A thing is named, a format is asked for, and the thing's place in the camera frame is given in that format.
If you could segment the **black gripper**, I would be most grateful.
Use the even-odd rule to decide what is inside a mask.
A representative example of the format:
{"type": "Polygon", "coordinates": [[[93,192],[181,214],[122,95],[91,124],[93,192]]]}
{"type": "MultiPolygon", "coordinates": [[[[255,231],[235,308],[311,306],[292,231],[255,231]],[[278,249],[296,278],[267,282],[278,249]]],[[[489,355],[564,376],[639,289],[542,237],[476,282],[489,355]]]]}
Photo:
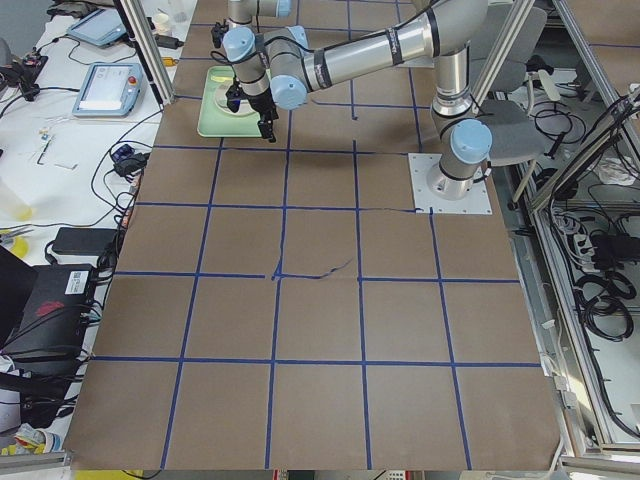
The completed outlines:
{"type": "Polygon", "coordinates": [[[248,101],[252,109],[260,115],[257,125],[261,138],[269,143],[275,143],[277,139],[274,133],[274,121],[279,118],[279,115],[273,101],[271,88],[268,87],[257,95],[248,95],[248,101]]]}

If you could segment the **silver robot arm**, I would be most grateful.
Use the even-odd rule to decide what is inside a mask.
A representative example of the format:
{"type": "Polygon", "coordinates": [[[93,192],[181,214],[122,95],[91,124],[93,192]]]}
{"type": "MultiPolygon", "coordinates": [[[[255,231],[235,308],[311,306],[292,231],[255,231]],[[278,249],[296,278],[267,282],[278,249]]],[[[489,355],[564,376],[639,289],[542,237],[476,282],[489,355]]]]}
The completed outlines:
{"type": "Polygon", "coordinates": [[[230,20],[212,36],[225,52],[220,62],[234,72],[227,106],[237,111],[240,101],[247,101],[259,116],[261,137],[274,142],[279,109],[299,108],[311,92],[430,58],[436,75],[432,119],[445,147],[427,173],[427,185],[442,199],[460,200],[492,146],[489,128],[471,117],[469,88],[469,41],[487,12],[485,1],[431,1],[399,24],[316,49],[299,25],[257,34],[248,21],[230,20]]]}
{"type": "Polygon", "coordinates": [[[286,18],[291,0],[229,0],[227,19],[236,25],[249,25],[255,17],[286,18]]]}

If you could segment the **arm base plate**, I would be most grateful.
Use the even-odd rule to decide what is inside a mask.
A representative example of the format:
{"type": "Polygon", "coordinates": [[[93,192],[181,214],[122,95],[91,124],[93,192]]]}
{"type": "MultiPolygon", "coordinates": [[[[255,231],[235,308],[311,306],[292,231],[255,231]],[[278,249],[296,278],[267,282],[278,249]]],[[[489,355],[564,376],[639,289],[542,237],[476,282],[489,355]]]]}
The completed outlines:
{"type": "Polygon", "coordinates": [[[491,215],[486,182],[480,166],[474,176],[453,180],[440,169],[440,154],[409,153],[414,209],[424,214],[491,215]]]}

